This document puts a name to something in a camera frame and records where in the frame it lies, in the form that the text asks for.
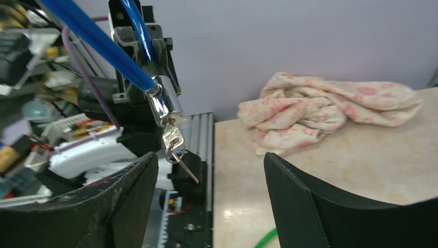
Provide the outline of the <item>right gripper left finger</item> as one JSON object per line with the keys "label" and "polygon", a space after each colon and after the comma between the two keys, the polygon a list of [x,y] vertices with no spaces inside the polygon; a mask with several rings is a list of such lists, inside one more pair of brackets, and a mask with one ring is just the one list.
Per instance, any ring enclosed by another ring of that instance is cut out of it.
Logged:
{"label": "right gripper left finger", "polygon": [[1,247],[141,247],[158,177],[150,152],[46,203],[1,209]]}

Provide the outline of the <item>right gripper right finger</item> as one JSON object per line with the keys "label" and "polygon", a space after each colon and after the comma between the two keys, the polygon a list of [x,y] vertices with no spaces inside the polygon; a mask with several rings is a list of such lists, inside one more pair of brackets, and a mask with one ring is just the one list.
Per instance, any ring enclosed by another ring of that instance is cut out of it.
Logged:
{"label": "right gripper right finger", "polygon": [[275,153],[263,160],[281,247],[437,247],[437,199],[396,205],[362,197]]}

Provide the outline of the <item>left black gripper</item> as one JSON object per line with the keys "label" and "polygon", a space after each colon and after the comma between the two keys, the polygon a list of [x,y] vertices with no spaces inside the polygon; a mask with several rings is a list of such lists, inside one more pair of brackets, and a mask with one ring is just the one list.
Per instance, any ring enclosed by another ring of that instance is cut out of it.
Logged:
{"label": "left black gripper", "polygon": [[177,96],[181,88],[171,51],[173,40],[164,37],[152,6],[139,1],[108,1],[110,38],[119,47],[118,80],[153,95],[168,90]]}

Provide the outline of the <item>green cable lock loop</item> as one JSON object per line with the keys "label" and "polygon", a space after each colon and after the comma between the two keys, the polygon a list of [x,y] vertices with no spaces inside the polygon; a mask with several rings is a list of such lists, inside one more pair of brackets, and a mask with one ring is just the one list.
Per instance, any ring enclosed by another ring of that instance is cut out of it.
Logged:
{"label": "green cable lock loop", "polygon": [[277,229],[273,228],[258,241],[258,243],[255,245],[255,248],[265,248],[276,237]]}

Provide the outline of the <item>blue cable lock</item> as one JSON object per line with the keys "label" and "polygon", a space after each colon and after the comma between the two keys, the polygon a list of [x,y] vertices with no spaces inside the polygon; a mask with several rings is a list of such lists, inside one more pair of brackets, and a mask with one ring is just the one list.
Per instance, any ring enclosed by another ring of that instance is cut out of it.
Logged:
{"label": "blue cable lock", "polygon": [[183,120],[183,109],[168,76],[158,72],[148,75],[74,1],[42,1],[42,4],[145,92],[158,126],[177,125]]}

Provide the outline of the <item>blue cable lock keys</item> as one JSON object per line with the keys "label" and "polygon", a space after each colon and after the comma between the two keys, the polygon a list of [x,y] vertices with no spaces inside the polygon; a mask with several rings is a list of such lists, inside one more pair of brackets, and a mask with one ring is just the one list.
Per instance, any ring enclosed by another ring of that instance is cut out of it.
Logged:
{"label": "blue cable lock keys", "polygon": [[165,146],[165,159],[172,164],[179,164],[182,169],[195,181],[199,183],[198,178],[182,161],[186,152],[185,139],[179,126],[166,125],[165,132],[162,135]]}

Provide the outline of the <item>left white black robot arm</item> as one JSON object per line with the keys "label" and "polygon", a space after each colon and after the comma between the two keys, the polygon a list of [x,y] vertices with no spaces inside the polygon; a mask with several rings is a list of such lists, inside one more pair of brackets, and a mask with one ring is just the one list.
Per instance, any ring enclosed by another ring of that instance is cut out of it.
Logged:
{"label": "left white black robot arm", "polygon": [[[171,50],[155,24],[151,6],[109,1],[108,36],[73,1],[45,1],[64,21],[62,41],[82,75],[77,100],[89,119],[109,122],[77,141],[63,143],[50,156],[50,169],[64,178],[90,175],[101,165],[140,157],[162,148],[162,136],[183,120],[181,93]],[[70,34],[86,41],[116,70],[117,77],[92,77],[76,57]]]}

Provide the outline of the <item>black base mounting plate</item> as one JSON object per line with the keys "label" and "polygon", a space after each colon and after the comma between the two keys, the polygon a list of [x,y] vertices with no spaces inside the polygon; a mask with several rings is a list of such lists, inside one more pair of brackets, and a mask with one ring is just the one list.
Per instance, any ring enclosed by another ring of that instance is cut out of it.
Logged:
{"label": "black base mounting plate", "polygon": [[179,165],[168,178],[174,189],[160,197],[163,218],[158,247],[213,247],[212,181],[209,164],[187,151],[182,161],[198,178],[196,183]]}

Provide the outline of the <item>pink floral white cloth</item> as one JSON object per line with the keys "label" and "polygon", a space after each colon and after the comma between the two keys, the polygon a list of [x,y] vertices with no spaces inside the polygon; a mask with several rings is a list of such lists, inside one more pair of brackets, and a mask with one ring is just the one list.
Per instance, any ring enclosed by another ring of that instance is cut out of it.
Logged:
{"label": "pink floral white cloth", "polygon": [[239,104],[237,116],[252,130],[257,155],[286,155],[321,141],[348,120],[400,126],[422,103],[414,90],[399,83],[328,81],[280,72],[258,99]]}

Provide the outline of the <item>aluminium frame rail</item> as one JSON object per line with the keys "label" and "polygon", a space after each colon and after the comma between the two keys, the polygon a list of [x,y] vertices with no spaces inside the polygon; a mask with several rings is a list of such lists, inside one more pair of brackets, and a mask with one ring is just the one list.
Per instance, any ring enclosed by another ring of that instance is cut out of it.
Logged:
{"label": "aluminium frame rail", "polygon": [[[214,155],[214,119],[212,113],[203,113],[187,117],[181,124],[183,135],[186,139],[186,147],[199,155],[209,164],[210,180],[212,181],[213,194],[213,155]],[[143,247],[158,247],[159,234],[163,218],[163,209],[160,204],[160,197],[167,191],[173,190],[171,181],[167,174],[171,172],[171,165],[164,158],[159,160],[159,175],[156,183],[150,208],[147,228],[143,239]]]}

